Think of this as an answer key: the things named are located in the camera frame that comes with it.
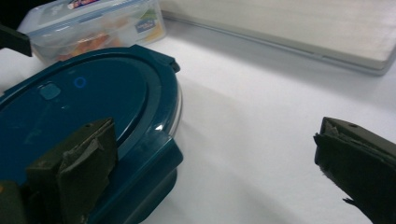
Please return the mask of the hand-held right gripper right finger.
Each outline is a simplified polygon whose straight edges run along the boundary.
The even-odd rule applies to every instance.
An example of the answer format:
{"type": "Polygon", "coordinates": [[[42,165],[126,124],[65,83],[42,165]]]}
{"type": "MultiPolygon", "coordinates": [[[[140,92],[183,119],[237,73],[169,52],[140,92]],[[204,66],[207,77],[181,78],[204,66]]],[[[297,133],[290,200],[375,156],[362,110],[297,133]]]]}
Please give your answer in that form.
{"type": "Polygon", "coordinates": [[[396,144],[348,121],[325,117],[315,164],[373,224],[396,224],[396,144]]]}

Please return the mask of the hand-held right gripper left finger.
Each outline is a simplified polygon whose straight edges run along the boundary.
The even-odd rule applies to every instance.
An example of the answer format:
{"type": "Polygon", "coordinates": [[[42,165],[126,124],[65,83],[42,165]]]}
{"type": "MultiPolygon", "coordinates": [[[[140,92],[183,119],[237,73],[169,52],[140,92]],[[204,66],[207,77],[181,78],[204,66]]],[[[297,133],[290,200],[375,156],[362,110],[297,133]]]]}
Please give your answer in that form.
{"type": "Polygon", "coordinates": [[[111,118],[85,124],[26,168],[46,224],[85,224],[109,184],[118,152],[111,118]]]}

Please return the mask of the glass container with blue lid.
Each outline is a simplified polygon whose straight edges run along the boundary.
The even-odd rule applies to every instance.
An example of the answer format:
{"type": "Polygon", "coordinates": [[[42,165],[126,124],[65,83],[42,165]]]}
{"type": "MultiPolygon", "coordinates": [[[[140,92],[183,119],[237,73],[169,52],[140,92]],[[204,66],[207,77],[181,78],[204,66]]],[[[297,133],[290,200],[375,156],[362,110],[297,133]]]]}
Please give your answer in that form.
{"type": "Polygon", "coordinates": [[[0,224],[46,224],[26,168],[85,124],[111,118],[118,152],[85,224],[141,224],[172,190],[183,156],[169,130],[178,64],[140,46],[56,63],[0,96],[0,224]]]}

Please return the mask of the round glass container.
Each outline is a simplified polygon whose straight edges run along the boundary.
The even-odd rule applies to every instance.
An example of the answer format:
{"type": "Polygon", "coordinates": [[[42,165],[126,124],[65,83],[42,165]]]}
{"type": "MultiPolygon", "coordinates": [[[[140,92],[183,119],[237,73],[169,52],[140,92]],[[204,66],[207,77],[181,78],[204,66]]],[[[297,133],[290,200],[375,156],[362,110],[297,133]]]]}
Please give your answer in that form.
{"type": "Polygon", "coordinates": [[[172,124],[166,133],[170,136],[175,137],[177,133],[177,127],[182,117],[182,107],[183,107],[183,96],[182,96],[182,89],[180,85],[177,85],[177,108],[175,115],[172,119],[172,124]]]}

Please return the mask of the clear rectangular plastic food box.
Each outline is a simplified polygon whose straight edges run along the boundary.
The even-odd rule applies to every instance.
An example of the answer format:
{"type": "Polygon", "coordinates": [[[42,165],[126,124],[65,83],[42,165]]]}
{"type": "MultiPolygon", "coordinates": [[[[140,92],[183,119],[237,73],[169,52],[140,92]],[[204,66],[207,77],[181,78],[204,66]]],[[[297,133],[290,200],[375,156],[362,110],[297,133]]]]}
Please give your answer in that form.
{"type": "Polygon", "coordinates": [[[165,36],[158,0],[55,0],[31,9],[18,30],[45,64],[165,36]]]}

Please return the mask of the beige flat board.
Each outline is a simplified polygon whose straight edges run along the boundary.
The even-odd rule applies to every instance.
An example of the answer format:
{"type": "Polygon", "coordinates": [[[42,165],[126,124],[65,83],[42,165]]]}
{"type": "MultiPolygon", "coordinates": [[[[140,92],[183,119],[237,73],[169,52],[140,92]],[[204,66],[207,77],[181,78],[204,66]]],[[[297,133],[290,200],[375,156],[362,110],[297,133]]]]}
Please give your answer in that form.
{"type": "Polygon", "coordinates": [[[396,0],[159,0],[167,18],[383,75],[396,62],[396,0]]]}

